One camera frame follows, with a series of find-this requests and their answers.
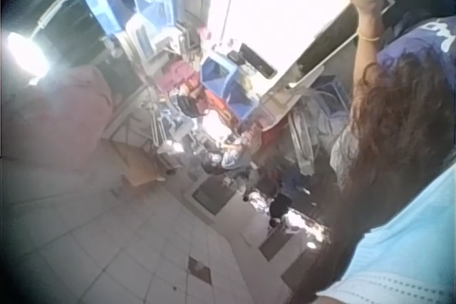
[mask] blue shirt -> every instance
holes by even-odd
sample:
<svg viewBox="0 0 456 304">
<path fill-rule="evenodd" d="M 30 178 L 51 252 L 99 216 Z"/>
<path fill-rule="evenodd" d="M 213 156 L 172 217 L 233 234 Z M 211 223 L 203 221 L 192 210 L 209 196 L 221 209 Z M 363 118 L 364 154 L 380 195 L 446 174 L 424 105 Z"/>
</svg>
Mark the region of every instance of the blue shirt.
<svg viewBox="0 0 456 304">
<path fill-rule="evenodd" d="M 319 293 L 344 303 L 453 303 L 456 165 L 358 244 L 340 282 Z"/>
<path fill-rule="evenodd" d="M 432 19 L 386 46 L 378 55 L 380 64 L 395 60 L 403 53 L 416 53 L 425 48 L 436 52 L 448 85 L 456 91 L 456 16 Z"/>
</svg>

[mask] light blue shirt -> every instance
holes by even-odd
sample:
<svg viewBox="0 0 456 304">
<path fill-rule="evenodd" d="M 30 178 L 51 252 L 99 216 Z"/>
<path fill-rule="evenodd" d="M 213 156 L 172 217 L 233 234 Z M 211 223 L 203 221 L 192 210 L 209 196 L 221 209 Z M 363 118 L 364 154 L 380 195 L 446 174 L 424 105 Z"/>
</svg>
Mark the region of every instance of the light blue shirt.
<svg viewBox="0 0 456 304">
<path fill-rule="evenodd" d="M 367 233 L 341 282 L 319 295 L 345 303 L 453 303 L 455 190 L 453 165 L 387 224 Z"/>
</svg>

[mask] person sitting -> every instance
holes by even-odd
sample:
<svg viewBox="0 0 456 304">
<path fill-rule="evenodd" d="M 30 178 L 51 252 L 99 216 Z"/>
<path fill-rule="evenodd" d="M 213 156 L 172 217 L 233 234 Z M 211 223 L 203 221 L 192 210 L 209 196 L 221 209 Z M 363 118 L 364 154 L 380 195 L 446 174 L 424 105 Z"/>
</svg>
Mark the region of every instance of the person sitting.
<svg viewBox="0 0 456 304">
<path fill-rule="evenodd" d="M 248 130 L 243 131 L 232 144 L 220 145 L 220 151 L 210 152 L 201 162 L 207 174 L 223 174 L 228 171 L 248 167 L 252 155 L 261 146 L 261 128 L 253 124 Z"/>
<path fill-rule="evenodd" d="M 215 110 L 225 126 L 233 131 L 239 129 L 237 119 L 224 102 L 206 89 L 197 78 L 189 78 L 179 86 L 176 100 L 180 111 L 188 117 L 204 117 L 210 110 Z"/>
</svg>

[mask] lamp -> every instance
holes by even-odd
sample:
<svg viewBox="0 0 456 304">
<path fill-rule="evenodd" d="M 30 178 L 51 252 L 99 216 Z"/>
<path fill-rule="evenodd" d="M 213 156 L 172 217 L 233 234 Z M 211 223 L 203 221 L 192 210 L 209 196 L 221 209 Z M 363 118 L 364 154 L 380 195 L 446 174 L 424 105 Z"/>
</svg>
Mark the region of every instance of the lamp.
<svg viewBox="0 0 456 304">
<path fill-rule="evenodd" d="M 44 77 L 49 71 L 49 63 L 41 51 L 30 38 L 23 37 L 18 33 L 8 35 L 8 48 L 17 64 L 26 72 L 35 76 L 31 83 L 35 83 Z"/>
</svg>

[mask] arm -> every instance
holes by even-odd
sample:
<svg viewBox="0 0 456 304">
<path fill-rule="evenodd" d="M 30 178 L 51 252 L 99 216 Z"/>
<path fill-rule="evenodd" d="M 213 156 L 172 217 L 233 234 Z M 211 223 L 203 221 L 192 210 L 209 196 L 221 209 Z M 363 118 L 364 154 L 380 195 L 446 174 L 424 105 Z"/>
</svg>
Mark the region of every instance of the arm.
<svg viewBox="0 0 456 304">
<path fill-rule="evenodd" d="M 243 144 L 224 144 L 222 143 L 220 145 L 220 148 L 224 150 L 236 150 L 236 151 L 241 151 L 243 149 L 244 145 Z"/>
<path fill-rule="evenodd" d="M 358 12 L 359 42 L 353 70 L 353 102 L 355 102 L 363 96 L 364 87 L 360 86 L 360 80 L 362 80 L 365 69 L 377 62 L 380 36 L 383 33 L 382 0 L 350 1 Z"/>
<path fill-rule="evenodd" d="M 365 40 L 364 37 L 381 37 L 383 33 L 383 22 L 379 9 L 374 9 L 370 12 L 358 12 L 358 32 L 360 36 L 356 49 L 355 67 L 353 70 L 354 100 L 363 96 L 363 87 L 360 86 L 360 81 L 362 81 L 366 68 L 370 65 L 372 66 L 371 68 L 378 68 L 375 63 L 377 63 L 377 53 L 380 50 L 380 40 L 370 41 Z"/>
</svg>

